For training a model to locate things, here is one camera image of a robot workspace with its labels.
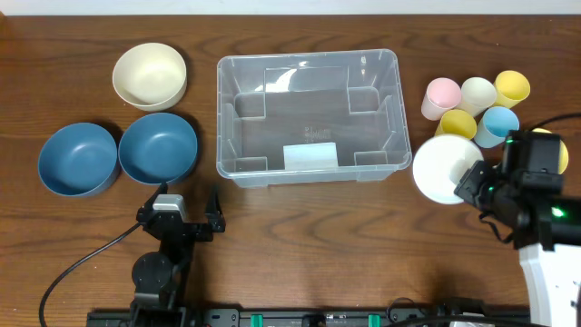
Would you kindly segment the white small bowl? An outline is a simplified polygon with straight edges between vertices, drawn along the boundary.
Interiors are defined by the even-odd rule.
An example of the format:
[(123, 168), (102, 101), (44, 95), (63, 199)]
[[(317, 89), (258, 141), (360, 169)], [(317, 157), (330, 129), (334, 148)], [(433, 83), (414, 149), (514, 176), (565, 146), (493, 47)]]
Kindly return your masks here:
[(463, 203), (454, 191), (464, 173), (482, 160), (479, 148), (467, 138), (456, 134), (437, 135), (416, 153), (412, 167), (414, 182), (435, 203)]

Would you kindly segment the yellow cup front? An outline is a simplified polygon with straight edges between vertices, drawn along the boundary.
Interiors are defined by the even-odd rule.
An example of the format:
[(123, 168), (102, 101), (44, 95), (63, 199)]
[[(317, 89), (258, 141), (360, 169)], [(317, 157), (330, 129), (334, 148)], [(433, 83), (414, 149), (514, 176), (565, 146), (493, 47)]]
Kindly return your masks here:
[(439, 120), (435, 136), (441, 134), (456, 134), (467, 139), (472, 139), (477, 133), (477, 123), (472, 115), (452, 109), (445, 112)]

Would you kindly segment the yellow small bowl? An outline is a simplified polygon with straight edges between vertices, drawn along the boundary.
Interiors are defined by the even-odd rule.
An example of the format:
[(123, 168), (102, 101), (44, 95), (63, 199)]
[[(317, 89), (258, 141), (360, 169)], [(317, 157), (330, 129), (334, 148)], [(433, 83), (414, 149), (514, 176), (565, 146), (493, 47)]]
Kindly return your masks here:
[[(543, 128), (535, 128), (533, 129), (535, 133), (543, 133), (543, 134), (551, 134), (551, 131)], [(559, 160), (558, 160), (558, 173), (562, 174), (566, 168), (568, 167), (569, 163), (569, 153), (566, 148), (566, 145), (563, 141), (560, 141), (560, 150), (559, 150)]]

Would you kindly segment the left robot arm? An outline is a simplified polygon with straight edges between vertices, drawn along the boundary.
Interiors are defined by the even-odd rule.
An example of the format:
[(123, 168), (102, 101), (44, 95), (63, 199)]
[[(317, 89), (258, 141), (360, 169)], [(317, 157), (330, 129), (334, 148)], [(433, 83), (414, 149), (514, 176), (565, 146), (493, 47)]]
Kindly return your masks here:
[(183, 303), (196, 243), (210, 242), (223, 233), (226, 222), (218, 194), (211, 191), (206, 203), (205, 223), (187, 220), (183, 197), (169, 194), (160, 184), (138, 210), (137, 223), (160, 242), (159, 250), (142, 255), (133, 265), (135, 285), (130, 308), (130, 327), (194, 326), (195, 310)]

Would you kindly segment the yellow cup back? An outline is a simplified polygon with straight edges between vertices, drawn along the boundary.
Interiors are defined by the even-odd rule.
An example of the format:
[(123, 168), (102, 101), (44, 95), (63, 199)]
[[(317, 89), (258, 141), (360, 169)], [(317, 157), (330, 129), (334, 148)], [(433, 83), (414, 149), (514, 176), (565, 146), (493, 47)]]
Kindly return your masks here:
[(499, 73), (494, 86), (497, 97), (494, 105), (512, 108), (528, 98), (531, 86), (527, 78), (520, 72), (506, 70)]

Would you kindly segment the yellow cup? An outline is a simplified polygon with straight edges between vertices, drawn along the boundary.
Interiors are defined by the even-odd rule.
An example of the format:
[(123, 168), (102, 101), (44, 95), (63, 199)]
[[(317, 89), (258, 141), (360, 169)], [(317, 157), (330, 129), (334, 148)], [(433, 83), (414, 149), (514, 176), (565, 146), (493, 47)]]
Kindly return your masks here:
[(472, 139), (477, 133), (477, 123), (472, 115), (452, 109), (445, 112), (439, 120), (435, 136), (441, 134), (456, 134), (467, 139)]
[(499, 73), (494, 86), (497, 97), (494, 105), (512, 108), (528, 98), (531, 86), (527, 78), (520, 72), (506, 70)]

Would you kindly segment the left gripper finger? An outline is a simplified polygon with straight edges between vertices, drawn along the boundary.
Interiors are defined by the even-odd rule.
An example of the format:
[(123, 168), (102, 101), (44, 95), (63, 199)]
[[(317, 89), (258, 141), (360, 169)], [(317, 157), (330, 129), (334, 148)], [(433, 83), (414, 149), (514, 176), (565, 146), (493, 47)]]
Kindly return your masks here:
[(208, 202), (206, 203), (204, 215), (214, 233), (224, 233), (226, 222), (220, 205), (216, 187), (212, 187)]
[(166, 182), (160, 183), (159, 187), (156, 189), (156, 191), (153, 193), (153, 195), (143, 205), (143, 209), (144, 210), (152, 210), (153, 204), (155, 203), (155, 200), (157, 199), (157, 197), (160, 194), (167, 194), (167, 191), (168, 191), (167, 183)]

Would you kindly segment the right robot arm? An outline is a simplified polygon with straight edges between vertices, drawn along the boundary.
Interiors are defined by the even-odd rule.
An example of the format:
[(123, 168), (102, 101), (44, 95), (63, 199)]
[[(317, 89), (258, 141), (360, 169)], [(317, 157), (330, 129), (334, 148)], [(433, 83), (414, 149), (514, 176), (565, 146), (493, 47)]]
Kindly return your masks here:
[(580, 199), (563, 196), (562, 186), (554, 167), (476, 161), (454, 190), (481, 222), (511, 229), (500, 241), (518, 251), (530, 320), (545, 326), (580, 324)]

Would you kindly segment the light blue cup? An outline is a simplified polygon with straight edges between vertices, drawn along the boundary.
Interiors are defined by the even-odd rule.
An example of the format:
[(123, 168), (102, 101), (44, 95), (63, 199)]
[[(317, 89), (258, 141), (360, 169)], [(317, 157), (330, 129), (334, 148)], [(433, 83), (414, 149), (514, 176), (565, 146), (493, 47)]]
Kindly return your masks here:
[(482, 148), (492, 148), (503, 143), (512, 130), (518, 130), (517, 115), (503, 106), (488, 108), (478, 123), (474, 142)]

